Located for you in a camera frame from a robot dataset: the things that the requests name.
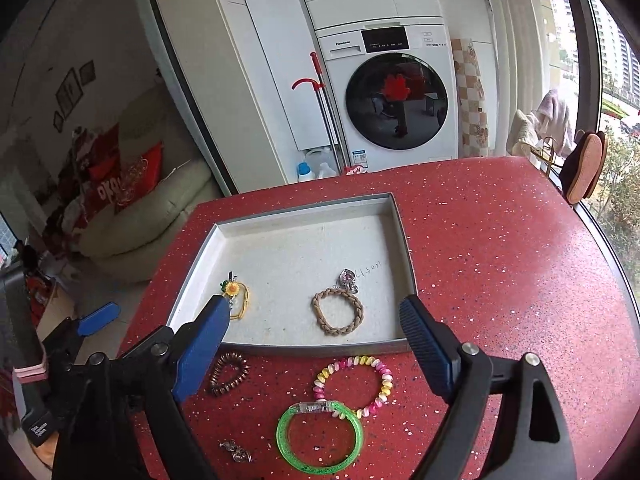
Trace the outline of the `silver purple pendant charm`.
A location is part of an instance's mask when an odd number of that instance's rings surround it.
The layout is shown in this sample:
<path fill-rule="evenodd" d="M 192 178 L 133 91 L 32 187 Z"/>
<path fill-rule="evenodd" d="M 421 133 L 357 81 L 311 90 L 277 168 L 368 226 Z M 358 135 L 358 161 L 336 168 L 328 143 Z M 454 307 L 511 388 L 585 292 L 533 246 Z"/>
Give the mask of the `silver purple pendant charm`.
<path fill-rule="evenodd" d="M 233 440 L 224 440 L 219 446 L 231 455 L 235 463 L 251 463 L 253 461 L 253 456 L 250 455 L 250 452 Z"/>

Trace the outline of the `red cushion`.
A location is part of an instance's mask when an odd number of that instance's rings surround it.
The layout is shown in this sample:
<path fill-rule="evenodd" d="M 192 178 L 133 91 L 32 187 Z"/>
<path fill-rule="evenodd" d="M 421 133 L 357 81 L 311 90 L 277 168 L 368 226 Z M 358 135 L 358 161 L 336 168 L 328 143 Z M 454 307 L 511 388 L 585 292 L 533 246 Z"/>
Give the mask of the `red cushion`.
<path fill-rule="evenodd" d="M 115 214 L 147 196 L 158 185 L 162 172 L 163 148 L 163 142 L 158 142 L 122 170 L 115 198 Z"/>

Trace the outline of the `white towel on rack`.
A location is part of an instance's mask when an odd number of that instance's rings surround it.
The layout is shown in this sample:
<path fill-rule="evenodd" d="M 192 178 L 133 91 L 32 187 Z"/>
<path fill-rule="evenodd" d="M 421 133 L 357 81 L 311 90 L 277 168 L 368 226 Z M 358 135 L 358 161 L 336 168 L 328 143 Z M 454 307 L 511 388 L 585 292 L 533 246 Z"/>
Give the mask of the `white towel on rack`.
<path fill-rule="evenodd" d="M 555 154 L 566 157 L 575 148 L 575 131 L 570 122 L 570 109 L 558 90 L 551 89 L 534 111 L 536 133 L 541 139 L 552 139 Z"/>

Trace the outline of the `green translucent bangle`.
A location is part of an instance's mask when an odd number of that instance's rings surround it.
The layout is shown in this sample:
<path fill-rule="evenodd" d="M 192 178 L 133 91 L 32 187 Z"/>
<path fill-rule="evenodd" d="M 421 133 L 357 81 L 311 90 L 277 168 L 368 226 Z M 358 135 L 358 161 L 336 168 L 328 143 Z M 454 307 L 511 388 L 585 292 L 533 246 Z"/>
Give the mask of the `green translucent bangle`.
<path fill-rule="evenodd" d="M 358 462 L 364 429 L 347 406 L 320 399 L 290 405 L 277 422 L 274 440 L 287 474 L 340 478 Z"/>

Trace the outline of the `red handled mop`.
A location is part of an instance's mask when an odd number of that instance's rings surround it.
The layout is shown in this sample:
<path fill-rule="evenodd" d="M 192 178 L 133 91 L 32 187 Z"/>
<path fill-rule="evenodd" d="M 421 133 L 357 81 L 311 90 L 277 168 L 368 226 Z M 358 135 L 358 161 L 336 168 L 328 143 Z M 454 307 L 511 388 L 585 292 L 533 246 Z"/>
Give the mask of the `red handled mop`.
<path fill-rule="evenodd" d="M 329 147 L 336 162 L 337 173 L 346 174 L 348 160 L 343 152 L 342 142 L 337 128 L 337 120 L 334 117 L 333 110 L 329 101 L 326 76 L 323 75 L 323 68 L 318 53 L 316 51 L 311 51 L 309 53 L 309 56 L 311 59 L 311 64 L 312 66 L 314 66 L 314 72 L 316 73 L 316 76 L 314 78 L 304 77 L 296 79 L 296 81 L 291 84 L 291 90 L 295 91 L 299 86 L 302 86 L 303 84 L 311 85 L 312 90 L 314 90 L 314 96 L 316 97 L 316 101 L 320 110 L 322 124 L 324 130 L 326 130 Z"/>

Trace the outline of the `white cabinet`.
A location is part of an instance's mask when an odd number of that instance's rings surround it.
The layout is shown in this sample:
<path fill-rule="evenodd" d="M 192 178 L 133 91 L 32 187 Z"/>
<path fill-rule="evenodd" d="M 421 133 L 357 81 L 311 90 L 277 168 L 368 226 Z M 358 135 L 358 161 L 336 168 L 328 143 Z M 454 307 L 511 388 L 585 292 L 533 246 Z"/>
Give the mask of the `white cabinet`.
<path fill-rule="evenodd" d="M 329 146 L 311 85 L 291 90 L 316 76 L 304 0 L 153 1 L 228 192 L 296 182 L 304 155 Z"/>

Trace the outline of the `lower white washing machine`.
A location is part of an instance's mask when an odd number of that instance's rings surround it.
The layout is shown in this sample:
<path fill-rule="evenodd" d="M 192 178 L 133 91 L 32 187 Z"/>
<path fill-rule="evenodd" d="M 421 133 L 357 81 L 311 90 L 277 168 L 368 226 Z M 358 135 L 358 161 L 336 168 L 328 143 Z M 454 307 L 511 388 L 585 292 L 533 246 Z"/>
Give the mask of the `lower white washing machine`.
<path fill-rule="evenodd" d="M 347 160 L 369 171 L 459 156 L 458 97 L 442 18 L 322 28 L 318 44 Z"/>

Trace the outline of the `white detergent bottle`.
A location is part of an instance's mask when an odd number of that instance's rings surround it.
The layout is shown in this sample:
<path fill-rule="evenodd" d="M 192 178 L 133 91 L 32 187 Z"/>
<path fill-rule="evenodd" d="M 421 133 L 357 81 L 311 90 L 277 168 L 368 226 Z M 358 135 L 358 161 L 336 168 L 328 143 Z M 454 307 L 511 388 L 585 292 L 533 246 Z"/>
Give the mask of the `white detergent bottle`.
<path fill-rule="evenodd" d="M 297 165 L 297 181 L 298 182 L 308 182 L 312 181 L 316 178 L 316 175 L 306 162 L 300 162 Z"/>

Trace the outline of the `checkered hanging cloth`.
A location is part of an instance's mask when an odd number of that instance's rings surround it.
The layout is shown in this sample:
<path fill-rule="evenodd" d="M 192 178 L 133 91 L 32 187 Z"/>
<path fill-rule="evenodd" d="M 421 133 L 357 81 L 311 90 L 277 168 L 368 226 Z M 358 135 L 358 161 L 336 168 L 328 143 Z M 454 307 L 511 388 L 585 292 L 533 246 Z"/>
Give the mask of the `checkered hanging cloth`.
<path fill-rule="evenodd" d="M 451 40 L 451 47 L 458 96 L 460 157 L 488 157 L 489 127 L 485 90 L 473 41 L 454 38 Z"/>

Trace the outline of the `brown chair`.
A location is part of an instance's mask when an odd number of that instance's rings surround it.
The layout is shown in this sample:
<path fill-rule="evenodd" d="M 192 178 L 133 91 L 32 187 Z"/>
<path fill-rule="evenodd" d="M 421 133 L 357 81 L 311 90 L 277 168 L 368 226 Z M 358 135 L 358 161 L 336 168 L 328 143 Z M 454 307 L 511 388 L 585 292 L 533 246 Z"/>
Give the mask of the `brown chair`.
<path fill-rule="evenodd" d="M 570 205 L 589 198 L 600 178 L 608 154 L 608 139 L 603 131 L 582 135 L 562 166 L 560 181 L 562 193 Z"/>

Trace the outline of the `beige sofa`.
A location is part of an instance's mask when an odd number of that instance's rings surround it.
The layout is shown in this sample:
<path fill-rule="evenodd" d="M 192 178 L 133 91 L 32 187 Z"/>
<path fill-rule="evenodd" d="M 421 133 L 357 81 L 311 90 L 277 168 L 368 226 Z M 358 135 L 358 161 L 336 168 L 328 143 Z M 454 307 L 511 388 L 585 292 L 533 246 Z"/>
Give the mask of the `beige sofa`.
<path fill-rule="evenodd" d="M 102 271 L 125 282 L 149 281 L 196 206 L 222 194 L 164 84 L 131 101 L 116 124 L 117 174 L 106 181 L 106 205 L 88 222 L 78 250 Z M 122 170 L 163 142 L 160 182 L 115 214 Z"/>

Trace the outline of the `grey jewelry tray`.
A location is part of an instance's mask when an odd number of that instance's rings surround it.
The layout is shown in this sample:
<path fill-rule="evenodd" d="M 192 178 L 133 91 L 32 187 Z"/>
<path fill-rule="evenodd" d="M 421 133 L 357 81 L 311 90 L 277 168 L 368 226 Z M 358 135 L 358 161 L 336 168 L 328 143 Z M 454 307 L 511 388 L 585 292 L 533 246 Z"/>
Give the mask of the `grey jewelry tray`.
<path fill-rule="evenodd" d="M 311 299 L 355 274 L 362 323 L 348 335 L 322 332 Z M 398 308 L 416 292 L 409 246 L 390 193 L 343 198 L 214 224 L 184 279 L 167 324 L 192 322 L 228 276 L 250 290 L 224 344 L 281 356 L 349 356 L 408 350 Z"/>

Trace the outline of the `wall picture frames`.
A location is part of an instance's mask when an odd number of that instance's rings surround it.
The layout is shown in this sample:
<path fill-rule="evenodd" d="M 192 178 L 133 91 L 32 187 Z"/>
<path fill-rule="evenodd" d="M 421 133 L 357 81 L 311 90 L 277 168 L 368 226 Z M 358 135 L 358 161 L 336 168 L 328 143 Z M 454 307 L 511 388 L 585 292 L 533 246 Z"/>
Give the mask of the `wall picture frames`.
<path fill-rule="evenodd" d="M 64 122 L 70 117 L 81 98 L 84 88 L 96 80 L 96 66 L 93 61 L 81 65 L 78 70 L 70 68 L 55 92 L 58 108 L 54 111 L 53 127 L 58 133 L 63 131 Z"/>

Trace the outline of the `silver purple heart brooch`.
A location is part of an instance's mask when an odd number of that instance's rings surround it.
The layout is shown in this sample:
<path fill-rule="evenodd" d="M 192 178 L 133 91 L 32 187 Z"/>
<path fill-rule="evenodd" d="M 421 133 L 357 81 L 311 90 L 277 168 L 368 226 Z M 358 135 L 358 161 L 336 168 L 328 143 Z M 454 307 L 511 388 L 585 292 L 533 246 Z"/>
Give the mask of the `silver purple heart brooch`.
<path fill-rule="evenodd" d="M 350 294 L 357 295 L 358 294 L 358 286 L 356 284 L 356 273 L 350 269 L 343 269 L 341 273 L 338 274 L 337 285 L 341 287 L 341 289 L 346 290 Z"/>

